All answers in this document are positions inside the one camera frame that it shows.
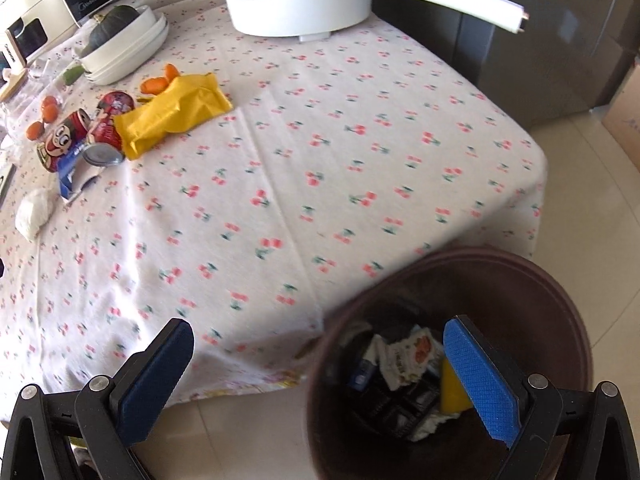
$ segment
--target crushed can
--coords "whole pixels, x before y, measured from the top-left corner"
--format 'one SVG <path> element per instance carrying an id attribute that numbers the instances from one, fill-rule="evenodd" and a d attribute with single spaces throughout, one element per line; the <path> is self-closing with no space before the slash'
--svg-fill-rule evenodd
<path id="1" fill-rule="evenodd" d="M 91 118 L 82 108 L 69 115 L 55 127 L 45 139 L 38 143 L 36 151 L 45 170 L 55 173 L 60 157 L 70 152 L 74 146 L 84 142 Z"/>
<path id="2" fill-rule="evenodd" d="M 113 124 L 113 117 L 135 108 L 135 101 L 121 91 L 109 92 L 98 102 L 98 115 L 86 138 L 82 152 L 84 160 L 92 166 L 116 166 L 124 160 L 122 139 Z"/>

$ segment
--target midea logo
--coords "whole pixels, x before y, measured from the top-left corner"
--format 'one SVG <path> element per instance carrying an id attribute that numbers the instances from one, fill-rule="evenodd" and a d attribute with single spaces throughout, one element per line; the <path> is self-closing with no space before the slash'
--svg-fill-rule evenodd
<path id="1" fill-rule="evenodd" d="M 94 4 L 95 2 L 97 2 L 98 0 L 89 0 L 88 2 L 80 2 L 78 4 L 78 10 L 80 12 L 82 12 L 83 10 L 85 10 L 88 6 L 90 6 L 91 4 Z"/>
<path id="2" fill-rule="evenodd" d="M 9 48 L 9 44 L 5 43 L 4 44 L 4 49 L 6 50 L 7 54 L 9 54 L 9 57 L 11 58 L 11 61 L 13 61 L 15 63 L 15 57 L 14 54 L 12 54 L 11 49 Z"/>

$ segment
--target white bowl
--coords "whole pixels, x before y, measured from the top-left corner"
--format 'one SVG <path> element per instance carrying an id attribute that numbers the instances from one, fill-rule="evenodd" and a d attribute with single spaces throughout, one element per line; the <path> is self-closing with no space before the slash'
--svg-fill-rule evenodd
<path id="1" fill-rule="evenodd" d="M 162 12 L 159 12 L 156 14 L 156 17 L 158 18 L 158 20 L 154 23 L 153 27 L 151 27 L 148 31 L 146 31 L 132 45 L 128 46 L 125 50 L 123 50 L 120 53 L 120 55 L 116 59 L 113 59 L 109 64 L 105 65 L 100 70 L 96 70 L 94 72 L 91 72 L 90 74 L 87 74 L 87 76 L 90 76 L 89 79 L 99 78 L 103 74 L 107 73 L 108 71 L 112 70 L 114 67 L 122 63 L 124 59 L 126 59 L 129 56 L 132 56 L 132 54 L 139 51 L 147 43 L 150 43 L 151 41 L 153 41 L 158 36 L 158 34 L 160 34 L 166 27 L 165 15 Z"/>
<path id="2" fill-rule="evenodd" d="M 97 85 L 110 85 L 119 81 L 123 77 L 126 77 L 133 71 L 135 71 L 145 61 L 149 60 L 153 54 L 166 40 L 169 34 L 169 24 L 167 23 L 164 29 L 158 34 L 151 42 L 143 45 L 140 50 L 134 52 L 130 56 L 127 56 L 122 62 L 113 66 L 109 71 L 101 73 L 100 76 L 92 76 L 92 74 L 86 74 L 87 79 Z"/>
<path id="3" fill-rule="evenodd" d="M 137 42 L 156 22 L 156 16 L 149 6 L 136 9 L 139 16 L 107 43 L 96 48 L 92 53 L 80 58 L 80 63 L 88 72 L 103 69 L 133 43 Z"/>

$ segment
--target tile floor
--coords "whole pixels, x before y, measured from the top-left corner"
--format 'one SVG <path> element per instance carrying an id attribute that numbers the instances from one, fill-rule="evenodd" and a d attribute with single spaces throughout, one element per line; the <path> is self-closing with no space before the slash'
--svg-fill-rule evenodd
<path id="1" fill-rule="evenodd" d="M 640 441 L 640 173 L 596 114 L 533 137 L 550 167 L 534 260 L 577 304 L 595 381 L 620 387 Z M 304 402 L 301 387 L 175 406 L 137 451 L 158 480 L 313 480 Z"/>

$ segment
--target blue gripper pad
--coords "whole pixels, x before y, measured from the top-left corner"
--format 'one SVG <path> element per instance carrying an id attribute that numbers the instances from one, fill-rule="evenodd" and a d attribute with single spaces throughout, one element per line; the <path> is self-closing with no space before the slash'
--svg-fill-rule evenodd
<path id="1" fill-rule="evenodd" d="M 520 431 L 518 401 L 458 319 L 444 327 L 444 351 L 491 438 L 510 448 Z"/>
<path id="2" fill-rule="evenodd" d="M 148 437 L 191 360 L 193 343 L 190 325 L 180 323 L 122 397 L 116 432 L 125 447 Z"/>

